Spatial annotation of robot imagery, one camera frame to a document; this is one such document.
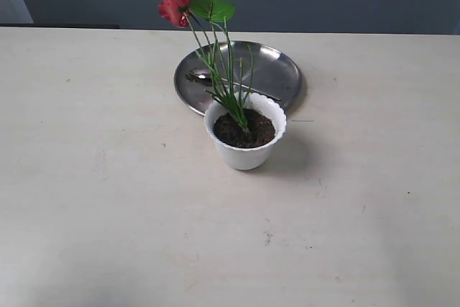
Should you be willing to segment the dark brown potting soil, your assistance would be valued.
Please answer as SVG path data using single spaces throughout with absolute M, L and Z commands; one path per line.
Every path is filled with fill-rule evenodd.
M 216 137 L 225 144 L 244 149 L 261 147 L 275 138 L 275 128 L 269 118 L 254 109 L 245 109 L 244 114 L 247 132 L 229 114 L 224 114 L 213 126 Z

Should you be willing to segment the white scalloped plastic pot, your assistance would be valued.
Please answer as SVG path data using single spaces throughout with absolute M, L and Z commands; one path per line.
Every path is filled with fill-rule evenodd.
M 214 134 L 214 124 L 220 116 L 228 111 L 216 101 L 208 106 L 204 115 L 206 131 L 210 135 L 217 152 L 222 160 L 235 170 L 251 170 L 262 165 L 270 156 L 275 144 L 282 138 L 287 125 L 287 117 L 278 103 L 258 93 L 251 93 L 246 101 L 246 106 L 258 111 L 267 117 L 275 129 L 274 138 L 265 145 L 254 148 L 233 147 L 222 142 Z

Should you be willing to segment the red artificial flower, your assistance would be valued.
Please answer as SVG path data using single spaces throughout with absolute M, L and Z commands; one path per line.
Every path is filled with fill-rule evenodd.
M 249 134 L 245 105 L 252 91 L 235 84 L 234 49 L 229 20 L 236 7 L 224 0 L 161 0 L 158 12 L 173 26 L 190 28 L 198 44 L 196 55 L 208 68 L 212 99 L 223 106 L 244 134 Z

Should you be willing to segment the stainless steel spork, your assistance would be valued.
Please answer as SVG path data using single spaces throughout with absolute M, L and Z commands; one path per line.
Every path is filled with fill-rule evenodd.
M 190 81 L 190 82 L 194 82 L 194 83 L 199 83 L 205 87 L 212 87 L 213 85 L 213 81 L 212 81 L 212 78 L 211 78 L 211 75 L 209 73 L 196 73 L 194 70 L 190 70 L 188 73 L 185 74 L 185 79 L 187 81 Z M 257 89 L 254 89 L 254 88 L 250 88 L 246 85 L 243 85 L 243 84 L 238 84 L 238 83 L 234 83 L 234 85 L 236 86 L 240 86 L 241 89 L 244 89 L 245 91 L 251 91 L 251 92 L 254 92 L 254 93 L 259 93 L 263 96 L 266 96 L 274 101 L 281 101 L 280 98 L 277 98 L 271 94 L 268 94 L 268 93 L 265 93 L 263 91 L 260 91 L 260 90 L 257 90 Z

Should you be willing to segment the round stainless steel plate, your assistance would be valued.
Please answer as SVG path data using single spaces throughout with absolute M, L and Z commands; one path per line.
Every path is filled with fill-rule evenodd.
M 234 41 L 231 44 L 234 58 L 234 82 L 251 86 L 271 94 L 287 111 L 296 102 L 303 89 L 303 76 L 297 65 L 286 54 L 267 45 L 248 41 Z M 208 93 L 212 87 L 187 81 L 185 74 L 209 73 L 208 67 L 194 51 L 186 55 L 175 70 L 175 91 L 181 101 L 194 112 L 203 115 L 212 102 Z

